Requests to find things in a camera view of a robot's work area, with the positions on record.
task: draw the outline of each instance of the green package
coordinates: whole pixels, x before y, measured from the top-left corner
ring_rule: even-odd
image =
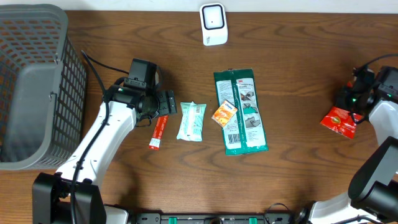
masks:
[[[226,155],[268,151],[266,132],[258,110],[252,69],[215,72],[218,104],[228,100],[238,112],[223,128]]]

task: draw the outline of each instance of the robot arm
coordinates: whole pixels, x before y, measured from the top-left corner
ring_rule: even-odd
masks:
[[[102,103],[94,124],[66,163],[54,175],[41,173],[36,178],[32,192],[33,223],[127,223],[127,211],[104,206],[100,186],[118,147],[138,121],[149,118],[152,122],[156,116],[177,112],[173,91],[159,91],[160,85],[155,81],[158,69],[154,63],[134,59],[129,76],[119,79],[104,92],[109,111],[107,103]],[[108,121],[104,125],[107,112]],[[60,200],[68,195],[75,203]]]
[[[357,82],[373,76],[365,74]],[[361,105],[356,106],[361,110],[371,108],[368,119],[380,147],[357,171],[348,192],[313,204],[307,218],[312,224],[398,220],[398,183],[392,180],[398,170],[398,70],[383,67],[375,82],[373,92],[358,96]],[[368,88],[363,83],[355,84]],[[346,101],[350,102],[353,96],[347,96]]]
[[[105,117],[105,103],[102,103],[94,124],[86,134],[73,155],[56,171],[61,178],[72,180],[76,162],[91,141]],[[128,108],[125,103],[109,102],[108,123],[85,157],[79,171],[77,181],[91,181],[93,185],[101,187],[105,172],[123,139],[136,125],[136,109]]]

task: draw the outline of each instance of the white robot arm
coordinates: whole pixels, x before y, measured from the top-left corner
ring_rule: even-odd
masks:
[[[72,180],[75,172],[76,161],[78,161],[87,148],[88,143],[100,128],[105,117],[105,103],[99,108],[99,113],[94,124],[76,149],[72,156],[59,167],[56,173],[61,174],[61,178]],[[136,125],[136,109],[128,108],[125,103],[109,102],[108,123],[97,140],[88,152],[82,167],[79,171],[77,181],[83,182],[89,179],[93,185],[101,188],[105,172],[108,169],[112,158],[118,150],[123,139],[132,131]]]
[[[398,218],[398,187],[391,180],[395,172],[398,174],[397,78],[396,68],[383,67],[376,80],[377,88],[359,97],[358,100],[366,100],[366,105],[372,105],[368,119],[380,148],[354,176],[348,192],[313,204],[308,216],[310,223],[378,223]]]

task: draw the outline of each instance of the orange packet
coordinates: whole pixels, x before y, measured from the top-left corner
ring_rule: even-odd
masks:
[[[237,111],[238,109],[234,105],[228,101],[224,101],[211,118],[221,125],[221,127],[225,127]]]

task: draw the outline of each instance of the mesh basket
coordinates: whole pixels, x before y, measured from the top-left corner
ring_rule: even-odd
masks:
[[[49,5],[0,6],[0,169],[53,169],[77,148],[86,72],[68,18]]]

